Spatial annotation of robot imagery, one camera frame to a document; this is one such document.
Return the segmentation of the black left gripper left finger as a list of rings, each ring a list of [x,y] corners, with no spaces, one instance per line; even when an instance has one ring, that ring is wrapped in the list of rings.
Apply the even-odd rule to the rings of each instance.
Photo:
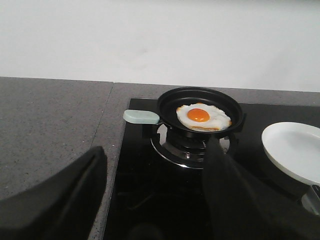
[[[46,181],[0,202],[2,240],[86,240],[107,183],[107,156],[88,150]]]

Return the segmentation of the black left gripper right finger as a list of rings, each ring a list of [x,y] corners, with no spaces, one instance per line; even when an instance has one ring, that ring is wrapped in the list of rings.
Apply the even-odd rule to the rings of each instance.
[[[320,218],[255,178],[210,138],[202,186],[216,240],[318,240]]]

